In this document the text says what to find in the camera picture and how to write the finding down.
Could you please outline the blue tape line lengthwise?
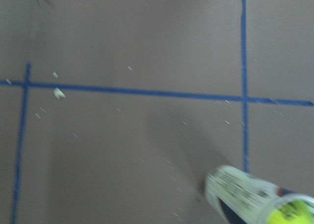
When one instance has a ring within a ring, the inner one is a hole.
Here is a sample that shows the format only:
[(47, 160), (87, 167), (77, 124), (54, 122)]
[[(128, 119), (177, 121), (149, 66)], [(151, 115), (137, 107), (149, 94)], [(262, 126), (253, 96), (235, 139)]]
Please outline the blue tape line lengthwise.
[(249, 172), (246, 0), (241, 0), (241, 7), (242, 7), (242, 14), (241, 14), (241, 64), (242, 64), (243, 169), (245, 172)]

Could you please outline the blue tape line near ball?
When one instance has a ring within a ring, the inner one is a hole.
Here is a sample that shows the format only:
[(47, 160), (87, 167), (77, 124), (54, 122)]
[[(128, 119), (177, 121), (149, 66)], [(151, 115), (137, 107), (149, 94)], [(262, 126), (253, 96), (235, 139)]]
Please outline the blue tape line near ball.
[(28, 101), (28, 87), (29, 79), (31, 74), (31, 63), (26, 64), (25, 75), (22, 81), (22, 101), (21, 101), (21, 113), (20, 123), (17, 138), (16, 156), (15, 156), (15, 172), (14, 172), (14, 186), (13, 186), (13, 197), (12, 197), (12, 208), (10, 223), (17, 223), (17, 212), (20, 198), (20, 187), (21, 187), (21, 170), (22, 170), (22, 150), (23, 141), (25, 135), (26, 116), (27, 116), (27, 101)]

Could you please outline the tennis ball can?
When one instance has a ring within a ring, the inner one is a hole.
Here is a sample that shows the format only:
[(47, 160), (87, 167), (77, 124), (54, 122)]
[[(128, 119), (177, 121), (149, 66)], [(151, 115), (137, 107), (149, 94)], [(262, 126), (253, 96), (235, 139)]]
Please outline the tennis ball can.
[(209, 204), (230, 224), (266, 224), (273, 210), (294, 200), (305, 201), (314, 215), (314, 199), (254, 177), (233, 166), (219, 166), (205, 176)]

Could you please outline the blue tape line front crosswise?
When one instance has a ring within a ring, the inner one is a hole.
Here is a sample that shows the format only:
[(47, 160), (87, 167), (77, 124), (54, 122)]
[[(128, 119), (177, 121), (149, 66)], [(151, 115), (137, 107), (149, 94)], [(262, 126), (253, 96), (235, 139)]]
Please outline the blue tape line front crosswise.
[(272, 105), (303, 106), (303, 107), (314, 106), (314, 103), (312, 101), (290, 100), (290, 99), (270, 99), (270, 98), (248, 97), (248, 96), (231, 96), (231, 95), (173, 92), (173, 91), (159, 91), (159, 90), (104, 87), (104, 86), (71, 85), (71, 84), (31, 83), (31, 82), (24, 83), (21, 81), (6, 81), (6, 80), (1, 80), (0, 84), (2, 86), (10, 86), (10, 87), (23, 87), (26, 85), (28, 87), (42, 88), (42, 89), (59, 88), (61, 90), (144, 95), (144, 96), (155, 96), (155, 97), (186, 98), (186, 99), (200, 99), (200, 100), (214, 100), (214, 101), (228, 101), (228, 102), (242, 102), (242, 103), (246, 102), (246, 103), (256, 103), (256, 104), (272, 104)]

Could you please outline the yellow tennis ball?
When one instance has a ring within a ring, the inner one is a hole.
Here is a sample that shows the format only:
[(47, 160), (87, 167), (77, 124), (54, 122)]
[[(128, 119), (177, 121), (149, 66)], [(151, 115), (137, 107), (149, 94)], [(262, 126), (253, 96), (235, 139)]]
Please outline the yellow tennis ball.
[(313, 224), (310, 206), (302, 200), (294, 200), (281, 205), (271, 212), (267, 224)]

